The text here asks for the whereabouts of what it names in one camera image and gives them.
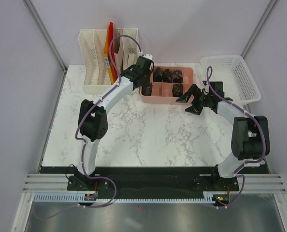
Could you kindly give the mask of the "dark paisley necktie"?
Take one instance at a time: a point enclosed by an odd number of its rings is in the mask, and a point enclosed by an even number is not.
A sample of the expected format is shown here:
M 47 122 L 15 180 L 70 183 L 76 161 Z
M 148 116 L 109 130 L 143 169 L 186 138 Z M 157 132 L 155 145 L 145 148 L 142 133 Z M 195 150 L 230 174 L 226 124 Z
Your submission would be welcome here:
M 152 87 L 153 87 L 152 83 L 149 83 L 148 86 L 143 87 L 142 95 L 144 95 L 144 96 L 151 96 L 152 95 Z

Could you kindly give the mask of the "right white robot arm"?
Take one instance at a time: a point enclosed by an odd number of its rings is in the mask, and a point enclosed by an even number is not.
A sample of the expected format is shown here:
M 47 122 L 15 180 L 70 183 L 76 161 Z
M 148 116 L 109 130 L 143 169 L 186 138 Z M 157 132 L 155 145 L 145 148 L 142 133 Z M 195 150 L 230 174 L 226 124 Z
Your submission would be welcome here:
M 233 125 L 231 136 L 231 152 L 226 159 L 216 166 L 217 174 L 210 178 L 211 187 L 222 190 L 227 178 L 235 177 L 244 167 L 258 167 L 270 152 L 268 120 L 264 116 L 255 116 L 226 98 L 223 83 L 208 82 L 209 91 L 191 85 L 176 102 L 187 103 L 191 96 L 191 106 L 186 112 L 200 115 L 204 108 L 209 108 L 224 117 Z

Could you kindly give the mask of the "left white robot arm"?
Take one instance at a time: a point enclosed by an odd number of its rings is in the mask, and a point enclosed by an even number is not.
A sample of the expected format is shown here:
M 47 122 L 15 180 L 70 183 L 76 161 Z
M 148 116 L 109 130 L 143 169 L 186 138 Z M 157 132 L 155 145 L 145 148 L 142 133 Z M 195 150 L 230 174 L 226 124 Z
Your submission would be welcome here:
M 95 185 L 91 176 L 96 169 L 96 154 L 100 140 L 108 131 L 107 115 L 126 95 L 149 84 L 154 62 L 150 54 L 139 56 L 136 63 L 121 73 L 117 81 L 93 101 L 83 100 L 80 106 L 76 140 L 83 142 L 77 169 L 82 175 L 78 185 L 90 190 Z

